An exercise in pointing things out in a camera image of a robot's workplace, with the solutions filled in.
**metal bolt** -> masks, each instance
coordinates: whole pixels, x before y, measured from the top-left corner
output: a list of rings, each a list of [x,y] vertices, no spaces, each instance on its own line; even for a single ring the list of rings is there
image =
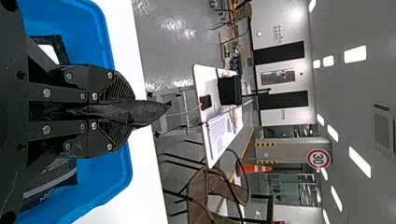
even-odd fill
[[[49,98],[50,97],[50,89],[44,89],[43,94],[44,94],[45,98]]]
[[[24,152],[25,149],[26,149],[26,145],[24,143],[20,143],[17,146],[17,151],[19,151],[19,152]]]
[[[46,125],[43,127],[43,134],[50,134],[50,126]]]
[[[18,71],[18,73],[17,73],[17,77],[18,77],[20,80],[25,79],[26,76],[27,76],[26,73],[23,72],[23,71]]]
[[[66,144],[64,145],[64,150],[70,151],[70,149],[72,149],[72,145],[71,145],[70,143],[66,143]]]
[[[92,99],[93,99],[93,100],[98,100],[98,94],[97,94],[96,92],[94,92],[94,93],[92,94]]]
[[[98,125],[96,124],[96,122],[93,122],[91,124],[92,129],[95,131],[98,128]]]
[[[66,79],[71,80],[73,78],[73,75],[71,73],[66,74]]]

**black mechanical arm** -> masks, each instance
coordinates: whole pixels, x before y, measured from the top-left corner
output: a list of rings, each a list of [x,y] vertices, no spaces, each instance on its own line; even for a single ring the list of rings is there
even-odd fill
[[[0,223],[13,223],[24,190],[57,157],[115,152],[170,105],[136,101],[117,71],[55,64],[18,9],[0,4],[0,27]]]

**floor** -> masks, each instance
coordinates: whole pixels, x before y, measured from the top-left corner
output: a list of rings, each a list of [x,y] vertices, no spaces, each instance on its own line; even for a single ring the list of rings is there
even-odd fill
[[[192,84],[195,64],[222,67],[208,0],[132,0],[148,91]]]
[[[148,91],[162,91],[192,84],[191,67],[198,63],[223,67],[219,33],[230,35],[227,26],[211,31],[220,16],[210,9],[208,0],[132,0]],[[253,131],[253,105],[244,107],[245,127],[230,148],[239,155],[246,148]],[[190,139],[201,142],[200,134],[156,139],[157,153],[171,152],[179,156],[200,160],[201,147],[181,142]],[[224,154],[219,164],[231,177],[235,159]],[[160,172],[165,189],[178,191],[191,178],[193,172],[174,165],[162,164]],[[185,209],[185,204],[174,204],[174,197],[164,195],[168,213]],[[219,198],[211,198],[209,208],[219,211]],[[186,223],[185,215],[170,217],[169,223]]]

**blue bin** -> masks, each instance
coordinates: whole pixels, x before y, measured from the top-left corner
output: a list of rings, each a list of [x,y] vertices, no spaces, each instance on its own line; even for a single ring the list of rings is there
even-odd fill
[[[61,35],[71,63],[114,69],[102,10],[86,0],[18,0],[28,35]],[[128,144],[119,152],[78,160],[78,185],[55,190],[17,223],[71,223],[107,203],[132,180]]]

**red circle sign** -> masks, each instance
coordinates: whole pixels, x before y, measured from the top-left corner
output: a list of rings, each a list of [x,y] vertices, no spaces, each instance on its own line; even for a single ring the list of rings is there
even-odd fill
[[[327,168],[330,165],[330,154],[323,149],[312,149],[306,156],[306,161],[314,169]]]

